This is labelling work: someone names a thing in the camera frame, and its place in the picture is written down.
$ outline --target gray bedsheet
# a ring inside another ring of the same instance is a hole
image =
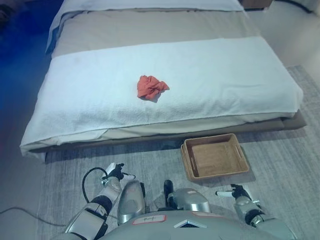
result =
[[[139,44],[251,36],[259,36],[259,31],[244,12],[91,11],[64,23],[52,57]]]

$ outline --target mattress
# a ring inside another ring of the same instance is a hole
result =
[[[176,9],[85,11],[64,22],[52,59],[66,54],[141,44],[254,36],[259,36],[259,31],[241,11]],[[21,145],[21,151],[26,155],[32,149],[64,143],[198,132],[275,118],[290,118],[294,114],[295,112],[244,114],[99,129],[59,135],[24,144]]]

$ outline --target floor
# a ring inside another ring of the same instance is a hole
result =
[[[43,54],[46,30],[59,1],[35,2],[29,9],[38,31],[17,33],[19,48],[5,57],[0,55],[0,79],[5,79],[0,83],[0,113],[6,116],[0,119],[0,211],[12,206],[35,213],[38,210],[44,164],[21,157],[19,144],[49,67],[50,58]],[[248,15],[286,67],[303,65],[320,86],[319,17],[284,2],[274,2],[268,10],[250,11]],[[0,215],[1,239],[32,240],[35,229],[36,220],[23,212]]]

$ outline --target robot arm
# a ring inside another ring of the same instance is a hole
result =
[[[108,225],[107,217],[116,203],[122,189],[120,180],[124,177],[123,164],[114,169],[103,179],[104,188],[73,217],[64,233],[52,240],[97,240],[105,235]]]
[[[233,188],[231,191],[217,191],[215,194],[217,196],[235,198],[234,209],[240,220],[279,239],[297,239],[295,234],[283,221],[268,217],[260,206],[252,201],[243,186],[231,184],[231,187]]]

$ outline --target nightstand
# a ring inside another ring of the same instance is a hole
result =
[[[273,0],[239,0],[244,9],[265,9]]]

